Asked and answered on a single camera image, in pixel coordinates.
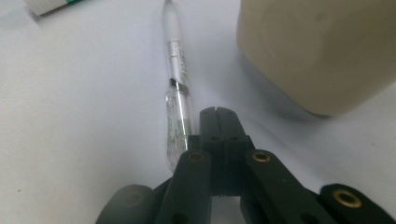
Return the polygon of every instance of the beige object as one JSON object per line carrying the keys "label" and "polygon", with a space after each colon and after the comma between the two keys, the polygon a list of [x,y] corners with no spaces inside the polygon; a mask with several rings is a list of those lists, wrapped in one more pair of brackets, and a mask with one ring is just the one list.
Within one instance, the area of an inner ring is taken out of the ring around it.
{"label": "beige object", "polygon": [[75,0],[24,0],[26,5],[37,15],[43,15],[55,8],[69,4]]}
{"label": "beige object", "polygon": [[242,0],[237,41],[297,104],[338,115],[396,80],[396,1]]}

